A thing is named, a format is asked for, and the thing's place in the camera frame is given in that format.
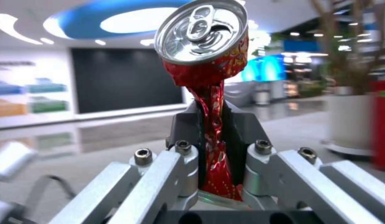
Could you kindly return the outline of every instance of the red object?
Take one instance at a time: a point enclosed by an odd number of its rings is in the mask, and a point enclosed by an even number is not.
[[[376,92],[373,146],[374,162],[378,169],[385,169],[385,81],[374,84]]]
[[[238,46],[214,61],[198,65],[176,65],[163,61],[163,65],[178,86],[216,85],[226,78],[233,77],[245,68],[248,44],[249,38],[246,33]]]
[[[224,79],[242,71],[247,64],[248,34],[222,57],[204,64],[176,65],[164,61],[178,86],[186,86],[204,110],[206,178],[201,190],[241,201],[241,189],[232,183],[226,144],[221,140],[221,110]]]

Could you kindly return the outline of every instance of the black wall panel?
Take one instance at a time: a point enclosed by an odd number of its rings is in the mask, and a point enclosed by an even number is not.
[[[71,49],[79,113],[182,103],[152,49]]]

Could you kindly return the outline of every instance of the can lid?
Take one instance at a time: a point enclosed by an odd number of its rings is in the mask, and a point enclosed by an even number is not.
[[[236,46],[246,30],[247,13],[237,1],[196,0],[164,21],[155,35],[155,50],[174,64],[200,64]]]

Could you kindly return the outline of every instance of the red can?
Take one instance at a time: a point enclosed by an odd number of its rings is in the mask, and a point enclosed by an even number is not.
[[[206,178],[201,190],[241,200],[221,140],[224,79],[247,63],[245,8],[235,0],[196,0],[175,11],[155,35],[155,49],[178,86],[204,111]]]

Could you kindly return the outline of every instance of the ceiling light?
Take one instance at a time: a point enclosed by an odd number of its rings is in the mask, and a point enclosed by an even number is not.
[[[101,29],[115,34],[129,34],[157,30],[177,8],[147,8],[114,15],[102,21]]]
[[[358,40],[357,42],[371,42],[372,39],[362,39],[362,40]]]
[[[237,2],[239,2],[239,4],[241,4],[241,5],[243,5],[243,6],[244,6],[244,5],[245,5],[245,3],[246,3],[246,2],[245,2],[245,1],[243,1],[243,0],[236,0],[236,1],[237,1]]]
[[[256,30],[259,28],[259,25],[254,20],[248,20],[249,29]]]
[[[284,62],[285,63],[293,63],[293,58],[292,57],[284,57]]]
[[[25,37],[18,33],[14,29],[14,24],[18,18],[11,16],[9,14],[0,14],[0,29],[5,32],[8,35],[11,35],[19,40],[23,40],[25,42],[31,43],[31,44],[42,44],[39,41],[33,40],[31,38]]]
[[[47,32],[56,37],[70,39],[61,29],[57,18],[50,17],[46,19],[46,21],[43,22],[43,27]]]
[[[45,42],[46,44],[54,44],[54,41],[50,40],[50,39],[47,39],[47,38],[40,38],[40,40],[42,42]]]
[[[334,15],[341,15],[341,14],[343,14],[343,13],[345,13],[345,12],[348,12],[348,11],[350,11],[349,9],[343,9],[343,10],[340,10],[340,11],[337,11],[337,12],[335,12],[335,13],[333,13]]]
[[[295,61],[297,63],[311,63],[312,59],[310,57],[296,57]]]
[[[351,47],[347,45],[340,45],[338,48],[339,51],[351,51]]]
[[[316,57],[316,56],[328,56],[328,54],[324,53],[307,53],[307,52],[283,52],[281,53],[283,56],[292,57]]]
[[[96,42],[97,44],[99,44],[99,45],[105,45],[105,44],[107,44],[107,43],[105,43],[105,42],[102,41],[102,40],[95,40],[95,42]]]
[[[148,47],[149,45],[154,44],[154,42],[155,42],[154,39],[147,39],[147,40],[141,40],[140,44]]]

